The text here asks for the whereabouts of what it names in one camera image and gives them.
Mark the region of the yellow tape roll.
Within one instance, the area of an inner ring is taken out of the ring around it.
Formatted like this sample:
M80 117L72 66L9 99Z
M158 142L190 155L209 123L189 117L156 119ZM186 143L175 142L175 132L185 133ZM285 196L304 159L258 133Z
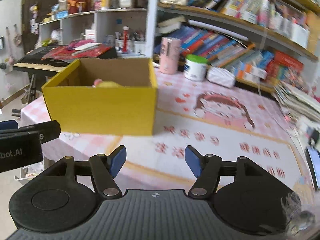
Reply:
M95 85L98 88L119 88L122 87L120 84L113 81L101 81Z

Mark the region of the pink checkered desk mat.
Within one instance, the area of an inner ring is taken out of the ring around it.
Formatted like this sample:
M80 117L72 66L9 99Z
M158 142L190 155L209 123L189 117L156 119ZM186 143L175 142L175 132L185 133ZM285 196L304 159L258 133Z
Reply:
M196 83L183 75L158 73L158 103L151 137L95 135L63 132L42 146L44 156L57 161L66 155L87 160L109 154L119 145L127 149L125 165L116 177L126 189L190 189L195 177L184 161L184 149L192 145L202 154L215 154L226 161L246 156L298 194L313 195L310 173L296 132L285 120L278 105L268 98L240 88L227 89L210 82ZM243 123L224 125L219 119L203 119L194 112L197 97L206 92L238 100Z

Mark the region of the pink plush toy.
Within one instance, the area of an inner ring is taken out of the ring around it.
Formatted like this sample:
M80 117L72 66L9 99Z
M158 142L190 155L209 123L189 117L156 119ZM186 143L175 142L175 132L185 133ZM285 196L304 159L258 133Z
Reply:
M96 88L96 87L102 87L103 86L104 81L102 79L96 79L93 82L92 87Z

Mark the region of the yellow cardboard box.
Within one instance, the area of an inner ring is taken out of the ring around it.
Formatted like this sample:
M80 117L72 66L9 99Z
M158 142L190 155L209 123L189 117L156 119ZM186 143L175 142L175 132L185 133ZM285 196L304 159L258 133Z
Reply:
M119 88L94 88L96 79ZM73 133L153 134L157 79L152 59L77 59L42 86L52 120Z

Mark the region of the lower orange blue box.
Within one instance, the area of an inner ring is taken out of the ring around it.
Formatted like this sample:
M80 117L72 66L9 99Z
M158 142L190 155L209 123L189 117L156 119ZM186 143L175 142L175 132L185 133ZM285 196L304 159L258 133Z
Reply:
M252 83L260 82L260 78L258 76L255 76L243 70L239 70L238 68L233 68L233 74L237 79L240 79L240 80L245 80Z

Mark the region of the white tub green lid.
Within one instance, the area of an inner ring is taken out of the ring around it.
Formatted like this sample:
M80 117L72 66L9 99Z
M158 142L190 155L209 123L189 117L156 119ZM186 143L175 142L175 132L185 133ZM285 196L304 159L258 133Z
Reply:
M185 58L184 77L195 82L203 82L206 77L208 59L189 54Z

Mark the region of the smartphone with lit screen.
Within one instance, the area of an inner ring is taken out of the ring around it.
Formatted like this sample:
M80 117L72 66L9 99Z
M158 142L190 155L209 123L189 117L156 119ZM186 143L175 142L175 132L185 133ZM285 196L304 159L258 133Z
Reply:
M307 163L312 176L313 185L316 191L319 191L320 181L319 181L319 152L312 146L307 146L305 151Z

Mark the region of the upper orange blue box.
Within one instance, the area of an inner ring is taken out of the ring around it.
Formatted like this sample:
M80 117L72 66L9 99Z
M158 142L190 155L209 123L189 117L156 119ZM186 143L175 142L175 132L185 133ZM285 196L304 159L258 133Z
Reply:
M258 68L252 64L241 62L238 69L258 76L260 79L263 80L267 77L267 72L264 69Z

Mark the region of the stack of papers and books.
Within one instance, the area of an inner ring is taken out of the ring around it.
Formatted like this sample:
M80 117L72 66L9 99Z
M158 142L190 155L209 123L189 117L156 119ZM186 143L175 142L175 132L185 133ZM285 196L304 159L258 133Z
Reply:
M285 113L319 122L319 102L296 87L281 81L274 86L273 97Z

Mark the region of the row of books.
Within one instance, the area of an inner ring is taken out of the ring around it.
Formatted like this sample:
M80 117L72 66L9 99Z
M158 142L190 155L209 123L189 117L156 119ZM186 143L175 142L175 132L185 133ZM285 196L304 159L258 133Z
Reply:
M208 63L214 67L224 67L232 62L252 62L258 68L266 69L273 59L274 52L270 50L258 50L252 42L240 41L220 32L181 25L168 34L162 34L156 38L153 54L160 55L162 37L178 38L181 40L178 71L184 70L185 58L189 54L202 56L208 59Z

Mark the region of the pink cylindrical container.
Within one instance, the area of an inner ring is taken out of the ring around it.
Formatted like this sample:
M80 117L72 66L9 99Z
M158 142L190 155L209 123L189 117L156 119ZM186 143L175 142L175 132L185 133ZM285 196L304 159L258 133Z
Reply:
M175 74L178 71L181 40L178 38L162 37L159 55L159 70L163 74Z

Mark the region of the white side shelf unit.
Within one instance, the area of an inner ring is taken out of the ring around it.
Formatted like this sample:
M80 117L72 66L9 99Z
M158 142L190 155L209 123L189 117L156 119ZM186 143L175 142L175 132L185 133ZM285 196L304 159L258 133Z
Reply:
M67 15L39 25L39 42L51 38L68 45L82 38L115 46L122 57L151 57L151 36L147 27L148 11L143 8L117 8ZM123 26L129 27L127 53L123 53Z

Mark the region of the red santa pen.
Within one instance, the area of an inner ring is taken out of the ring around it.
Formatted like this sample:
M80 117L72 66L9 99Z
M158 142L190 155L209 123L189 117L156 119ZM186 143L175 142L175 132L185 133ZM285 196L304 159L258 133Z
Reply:
M127 41L129 35L129 27L123 26L123 53L127 53Z

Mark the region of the red boxed book set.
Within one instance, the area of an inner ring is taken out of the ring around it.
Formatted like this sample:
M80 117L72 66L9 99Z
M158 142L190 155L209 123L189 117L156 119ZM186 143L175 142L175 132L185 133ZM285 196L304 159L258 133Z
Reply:
M286 53L276 50L273 59L266 66L267 76L265 82L269 85L276 85L278 81L300 74L303 68L303 63Z

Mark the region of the wooden bookshelf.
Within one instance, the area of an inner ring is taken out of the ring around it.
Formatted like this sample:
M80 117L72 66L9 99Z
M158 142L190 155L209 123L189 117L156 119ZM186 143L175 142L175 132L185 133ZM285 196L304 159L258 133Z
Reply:
M319 5L311 0L285 0L285 2L297 6L299 9L306 10L307 12L313 12L317 17L319 16ZM149 0L147 14L148 55L151 55L153 51L151 47L154 45L157 13L160 11L167 16L184 15L189 20L227 29L248 38L255 44L260 43L264 46L276 48L290 55L297 56L304 63L302 76L310 85L312 85L319 76L319 31L316 32L315 36L313 34L310 35L309 40L312 41L316 47L312 51L309 51L272 30L267 30L245 20L223 15L219 12L197 9L196 7L160 4L158 0Z

